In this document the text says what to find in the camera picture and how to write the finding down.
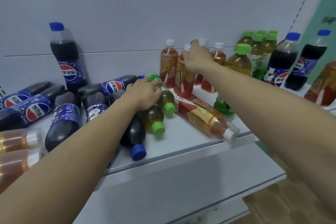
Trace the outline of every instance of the green bottle cap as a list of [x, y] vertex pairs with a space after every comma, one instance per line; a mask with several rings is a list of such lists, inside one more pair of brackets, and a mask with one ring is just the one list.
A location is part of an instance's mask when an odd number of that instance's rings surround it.
[[237, 44], [234, 50], [236, 53], [240, 55], [247, 55], [250, 51], [250, 45], [248, 44]]
[[266, 36], [267, 40], [275, 40], [277, 38], [276, 33], [268, 33]]
[[260, 42], [260, 41], [262, 41], [264, 39], [264, 35], [262, 35], [262, 34], [255, 34], [252, 39], [253, 39], [253, 41]]
[[257, 34], [266, 35], [266, 31], [265, 31], [265, 30], [259, 30], [259, 31], [257, 32]]
[[252, 36], [254, 31], [246, 31], [245, 36]]
[[152, 129], [154, 136], [156, 137], [162, 136], [166, 131], [165, 126], [160, 121], [155, 122], [152, 125], [151, 129]]
[[164, 109], [165, 109], [166, 114], [167, 114], [168, 116], [173, 115], [174, 112], [175, 112], [175, 106], [174, 106], [173, 103], [166, 103]]

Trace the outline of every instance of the person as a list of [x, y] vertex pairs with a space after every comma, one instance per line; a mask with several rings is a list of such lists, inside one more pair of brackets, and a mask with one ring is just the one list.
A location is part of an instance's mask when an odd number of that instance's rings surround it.
[[[336, 211], [336, 117], [286, 90], [220, 66], [197, 40], [183, 57], [187, 69], [202, 74], [246, 126]], [[129, 85], [111, 107], [25, 172], [0, 195], [0, 223], [72, 223], [133, 115], [156, 103], [161, 90], [154, 89], [161, 83], [145, 78]]]

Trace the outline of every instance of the pepsi label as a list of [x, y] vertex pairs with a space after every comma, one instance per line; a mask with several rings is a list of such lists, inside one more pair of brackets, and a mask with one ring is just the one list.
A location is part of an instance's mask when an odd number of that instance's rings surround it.
[[10, 107], [12, 105], [16, 105], [32, 96], [33, 94], [30, 91], [20, 90], [4, 98], [0, 98], [0, 110], [6, 107]]
[[46, 96], [37, 94], [9, 108], [17, 111], [26, 124], [31, 124], [51, 111], [51, 102]]
[[103, 82], [101, 84], [105, 96], [109, 96], [119, 90], [125, 90], [125, 82], [122, 78], [117, 78], [112, 81]]
[[289, 69], [287, 68], [268, 67], [264, 76], [264, 82], [280, 87], [287, 77], [288, 71]]
[[86, 123], [88, 123], [90, 120], [97, 117], [99, 114], [101, 114], [106, 109], [107, 109], [107, 105], [104, 105], [104, 104], [96, 104], [96, 105], [89, 106], [86, 109]]
[[79, 108], [75, 104], [61, 104], [54, 110], [51, 124], [60, 120], [72, 120], [79, 124]]
[[59, 61], [58, 63], [67, 84], [80, 83], [85, 80], [79, 62]]
[[317, 59], [300, 57], [293, 68], [293, 74], [300, 77], [308, 77], [317, 63]]

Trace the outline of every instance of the pepsi logo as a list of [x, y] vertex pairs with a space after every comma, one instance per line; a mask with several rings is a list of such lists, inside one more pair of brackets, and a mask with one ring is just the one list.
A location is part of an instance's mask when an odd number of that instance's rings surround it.
[[65, 80], [72, 81], [77, 77], [77, 71], [69, 65], [59, 65], [62, 70]]
[[296, 62], [294, 68], [293, 68], [293, 72], [298, 72], [298, 71], [302, 70], [304, 65], [305, 65], [305, 63], [302, 61], [302, 59], [299, 59]]
[[6, 99], [5, 106], [10, 107], [12, 105], [16, 105], [16, 104], [20, 103], [21, 101], [26, 100], [28, 98], [29, 98], [29, 96], [26, 96], [26, 95], [21, 95], [21, 94], [20, 95], [13, 95], [10, 98]]
[[106, 90], [109, 94], [116, 93], [119, 90], [123, 90], [123, 85], [119, 81], [109, 81], [106, 84]]
[[34, 103], [27, 108], [26, 117], [29, 121], [35, 121], [46, 115], [50, 108], [44, 103]]
[[277, 87], [280, 87], [284, 79], [286, 78], [286, 76], [287, 76], [287, 72], [279, 74], [274, 80], [274, 85]]

